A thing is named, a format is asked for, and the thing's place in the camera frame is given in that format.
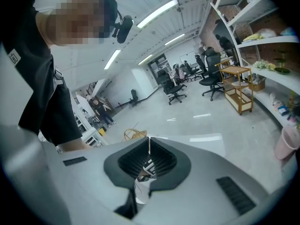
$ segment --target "glossy floor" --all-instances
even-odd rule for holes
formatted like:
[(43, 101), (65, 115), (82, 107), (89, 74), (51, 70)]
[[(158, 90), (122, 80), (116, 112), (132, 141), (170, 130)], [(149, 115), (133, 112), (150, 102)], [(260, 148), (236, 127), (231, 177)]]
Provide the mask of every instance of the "glossy floor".
[(202, 97), (209, 87), (195, 82), (186, 83), (182, 103), (168, 98), (162, 89), (136, 107), (126, 106), (114, 116), (117, 124), (107, 130), (109, 143), (119, 143), (128, 128), (147, 130), (148, 134), (203, 135), (221, 133), (225, 145), (225, 158), (258, 180), (271, 193), (283, 185), (281, 162), (274, 156), (274, 146), (280, 137), (280, 128), (259, 105), (253, 112), (239, 115), (217, 93), (210, 101), (210, 93)]

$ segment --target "wooden shelf unit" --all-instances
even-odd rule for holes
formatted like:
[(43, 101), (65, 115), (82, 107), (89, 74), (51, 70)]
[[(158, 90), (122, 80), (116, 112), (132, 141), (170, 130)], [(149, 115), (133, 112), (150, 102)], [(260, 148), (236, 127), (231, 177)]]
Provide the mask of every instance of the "wooden shelf unit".
[[(252, 80), (251, 69), (237, 66), (227, 66), (225, 68), (221, 68), (221, 64), (217, 64), (217, 66), (219, 66), (219, 70), (221, 72), (226, 99), (240, 115), (246, 111), (252, 112), (253, 91), (251, 93), (251, 97), (248, 97), (245, 93), (243, 93), (242, 89), (249, 87), (250, 83), (241, 78), (241, 74), (249, 72)], [(239, 82), (239, 85), (232, 84), (236, 81)]]

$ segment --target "white ceiling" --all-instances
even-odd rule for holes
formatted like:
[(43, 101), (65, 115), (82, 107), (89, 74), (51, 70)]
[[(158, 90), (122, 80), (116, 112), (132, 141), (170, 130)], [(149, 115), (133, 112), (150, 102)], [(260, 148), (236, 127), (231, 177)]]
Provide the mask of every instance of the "white ceiling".
[[(38, 11), (49, 12), (65, 0), (36, 0), (34, 6)], [(178, 5), (158, 16), (154, 21), (140, 29), (136, 26), (151, 12), (170, 0), (116, 0), (118, 10), (124, 15), (132, 16), (134, 25), (123, 44), (115, 38), (108, 38), (99, 45), (80, 45), (73, 47), (52, 46), (54, 62), (63, 72), (71, 90), (103, 78), (112, 78), (122, 72), (125, 65), (137, 64), (153, 54), (153, 58), (182, 42), (176, 41), (172, 46), (165, 43), (185, 33), (185, 39), (196, 37), (207, 17), (207, 7), (211, 0), (178, 0)], [(122, 51), (108, 70), (104, 66), (116, 49)]]

